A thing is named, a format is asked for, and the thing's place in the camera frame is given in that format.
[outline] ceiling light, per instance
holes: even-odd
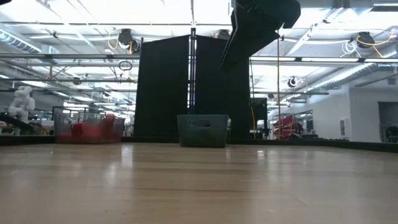
[[[303,58],[302,62],[357,62],[358,58]]]
[[[114,75],[110,75],[108,77],[102,77],[102,78],[116,78]]]
[[[287,105],[281,105],[280,107],[281,108],[287,108],[288,106]],[[272,105],[272,106],[268,106],[268,108],[279,108],[279,106],[278,105]]]
[[[94,103],[95,105],[114,105],[114,103]]]
[[[62,113],[79,113],[78,111],[63,110]]]
[[[393,63],[398,62],[398,59],[394,58],[369,58],[365,62],[375,62],[375,63]]]
[[[58,94],[60,96],[69,97],[68,95],[66,95],[64,93],[60,93],[60,92],[57,92],[57,91],[54,91],[53,93]]]
[[[250,60],[276,62],[276,61],[278,61],[278,57],[257,57],[257,56],[254,56],[254,57],[251,57]],[[296,58],[293,58],[293,57],[279,57],[279,61],[282,61],[282,62],[292,62],[294,60],[296,60]]]
[[[37,87],[48,87],[47,84],[42,83],[42,82],[37,82],[37,81],[22,81],[22,82],[25,84],[37,86]]]
[[[278,104],[278,102],[276,102],[276,101],[268,101],[268,103],[269,103],[270,105],[276,105],[276,104]],[[279,104],[289,104],[289,102],[279,102]]]
[[[107,109],[110,109],[110,110],[116,110],[117,109],[116,106],[104,106],[104,107],[107,108]]]
[[[398,3],[374,3],[373,6],[398,6]]]
[[[76,100],[80,100],[80,101],[94,101],[94,100],[91,99],[91,98],[82,97],[82,96],[74,96],[74,98],[75,98]]]
[[[70,110],[85,110],[85,108],[81,108],[81,107],[77,107],[77,108],[66,108],[66,109],[70,109]]]
[[[68,102],[63,102],[63,106],[65,106],[65,107],[85,107],[85,108],[88,107],[88,105],[77,105],[77,104],[68,103]]]
[[[111,49],[105,49],[104,51],[107,52],[107,53],[111,53],[111,54],[114,55],[114,53],[113,53],[113,51],[112,51]]]

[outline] wooden floor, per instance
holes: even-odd
[[[174,144],[0,147],[0,223],[396,224],[398,154]]]

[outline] humanoid robot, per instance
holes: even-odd
[[[17,116],[17,118],[27,123],[29,112],[35,109],[35,100],[30,97],[32,93],[32,87],[20,86],[14,93],[14,100],[8,108],[10,116]]]

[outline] exposed ceiling pipe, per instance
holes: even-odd
[[[82,17],[85,17],[85,16],[82,14],[82,12],[80,12],[80,11],[75,7],[74,4],[72,4],[69,0],[67,0],[67,1],[68,1],[69,4],[76,10],[77,13],[79,13]],[[91,17],[92,19],[94,19],[95,21],[97,21],[96,18],[95,18],[95,17],[91,14],[91,12],[83,5],[83,3],[81,3],[80,0],[76,0],[76,1],[77,1],[77,3],[80,5],[80,7],[82,7],[82,8],[84,9],[84,11],[87,12],[88,15],[90,15],[90,17]],[[113,39],[117,39],[117,38],[118,38],[118,36],[110,37],[111,33],[109,33],[107,29],[103,29],[103,30],[105,30],[105,32],[106,32],[106,33],[108,34],[108,36],[109,36],[109,37],[106,37],[106,36],[104,36],[96,27],[90,26],[90,25],[89,25],[89,21],[86,21],[86,23],[87,23],[87,26],[88,26],[88,27],[94,29],[95,31],[97,31],[97,33],[100,34],[100,36],[101,36],[101,38],[99,38],[100,40],[113,40]]]
[[[15,66],[16,70],[19,71],[19,72],[16,73],[16,72],[12,72],[12,71],[10,70],[10,68],[0,68],[0,70],[1,70],[5,75],[8,75],[8,76],[9,76],[9,78],[2,78],[1,81],[4,81],[4,82],[13,82],[13,80],[20,80],[20,81],[22,81],[22,82],[39,82],[39,81],[40,81],[40,78],[41,78],[42,80],[45,80],[44,77],[48,77],[48,76],[46,76],[46,74],[43,74],[43,73],[41,73],[41,72],[39,72],[39,71],[36,71],[36,70],[34,70],[34,69],[31,69],[31,68],[29,68],[29,67],[26,67],[26,66],[23,66],[23,65],[19,65],[19,64],[15,63],[15,62],[12,62],[12,61],[10,61],[10,60],[6,60],[6,59],[0,59],[0,60],[2,60],[2,61],[4,61],[4,62],[8,63],[9,65]],[[26,75],[24,75],[24,73],[25,73],[25,74],[30,74],[30,75],[32,75],[33,77],[37,77],[37,78],[35,78],[35,79],[26,78]],[[55,85],[55,86],[62,86],[62,87],[65,87],[65,88],[70,88],[70,86],[65,85],[65,84],[63,84],[63,83],[54,83],[53,85]]]
[[[131,80],[85,80],[85,79],[80,79],[80,80],[73,80],[73,79],[19,79],[19,78],[8,78],[8,79],[2,79],[0,78],[0,81],[16,81],[16,82],[105,82],[105,83],[134,83]]]
[[[12,91],[13,89],[3,89],[0,91]],[[92,90],[84,90],[84,89],[69,89],[69,88],[34,88],[33,90],[35,91],[64,91],[64,92],[104,92],[104,91],[112,91],[112,92],[117,92],[117,93],[136,93],[137,90],[112,90],[112,89],[92,89]],[[254,94],[277,94],[276,91],[255,91],[255,92],[250,92],[250,93],[254,93]],[[282,94],[292,94],[292,92],[283,92]],[[308,95],[308,96],[312,96],[312,95],[329,95],[329,93],[317,93],[317,92],[313,92],[313,93],[304,93],[302,92],[303,95]]]
[[[286,53],[285,56],[291,56],[299,48],[301,48],[302,45],[306,44],[306,42],[310,40],[312,35],[314,33],[316,33],[317,30],[320,29],[320,26],[322,26],[324,24],[324,21],[330,21],[330,20],[336,19],[339,15],[344,13],[345,10],[346,9],[343,9],[343,8],[331,9],[328,12],[328,14],[325,16],[324,19],[311,25],[311,27],[308,29],[308,31],[306,31],[306,33],[301,38],[299,38],[299,40],[296,42],[296,44]]]
[[[29,43],[28,40],[12,30],[8,29],[5,25],[0,23],[0,41],[8,45],[18,48],[19,50],[27,53],[40,53],[40,47]]]
[[[396,76],[398,76],[398,73],[397,73],[397,72],[394,72],[393,74],[386,75],[386,76],[384,76],[384,77],[378,77],[378,78],[376,78],[376,79],[374,79],[374,80],[362,82],[362,83],[360,83],[360,84],[355,85],[355,87],[364,87],[364,86],[367,86],[367,85],[370,85],[370,84],[373,84],[373,83],[376,83],[376,82],[379,82],[379,81],[382,81],[382,80],[386,80],[386,79],[388,79],[388,78],[394,78],[394,77],[396,77]]]
[[[393,44],[383,50],[380,53],[385,58],[396,58],[397,57],[397,44]],[[366,75],[370,75],[379,71],[382,67],[378,63],[364,63],[351,68],[342,68],[337,72],[334,72],[325,78],[311,84],[305,91],[316,91],[316,90],[330,90],[336,86],[343,85],[351,82]]]
[[[118,67],[119,62],[59,62],[57,64],[51,63],[38,63],[38,62],[16,62],[18,65],[32,66],[32,67]],[[275,65],[275,62],[252,60],[253,65]],[[309,66],[309,67],[352,67],[357,63],[352,62],[281,62],[281,66]],[[7,65],[6,63],[0,63],[0,67]],[[133,62],[132,67],[136,68],[139,66],[138,62]]]
[[[0,54],[0,58],[34,59],[99,59],[99,60],[139,60],[139,55],[104,55],[104,54]]]

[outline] black partition panel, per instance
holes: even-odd
[[[176,137],[177,115],[187,113],[189,36],[142,46],[134,136]]]
[[[249,59],[233,70],[220,70],[227,40],[197,36],[195,114],[227,114],[231,138],[248,138],[250,132]]]

